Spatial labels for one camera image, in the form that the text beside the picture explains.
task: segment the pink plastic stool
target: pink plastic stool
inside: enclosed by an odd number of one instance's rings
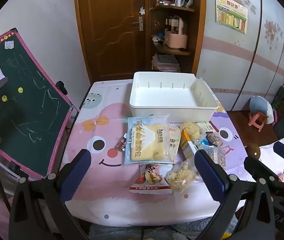
[[[251,113],[249,113],[249,126],[254,125],[256,128],[259,128],[259,132],[261,132],[262,127],[264,126],[264,124],[266,123],[266,115],[263,114],[262,112],[257,112],[255,113],[255,115],[252,117]],[[255,121],[259,120],[262,122],[261,125],[258,125]]]

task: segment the wardrobe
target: wardrobe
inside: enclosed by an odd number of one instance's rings
[[[277,0],[234,0],[248,9],[247,33],[216,22],[216,1],[206,1],[197,78],[227,111],[245,110],[254,95],[272,102],[284,84],[284,9]]]

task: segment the white plastic storage box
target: white plastic storage box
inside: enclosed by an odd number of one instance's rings
[[[172,72],[136,72],[130,96],[134,117],[169,114],[169,122],[208,122],[218,103],[202,78]]]

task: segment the wooden floor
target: wooden floor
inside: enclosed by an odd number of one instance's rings
[[[267,145],[278,140],[270,124],[265,124],[261,130],[249,126],[249,111],[227,112],[244,146],[255,143],[258,146]]]

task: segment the brown ball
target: brown ball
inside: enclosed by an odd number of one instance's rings
[[[245,148],[245,151],[248,156],[252,156],[253,158],[256,158],[256,159],[260,158],[260,155],[261,155],[260,148],[255,143],[250,143]]]

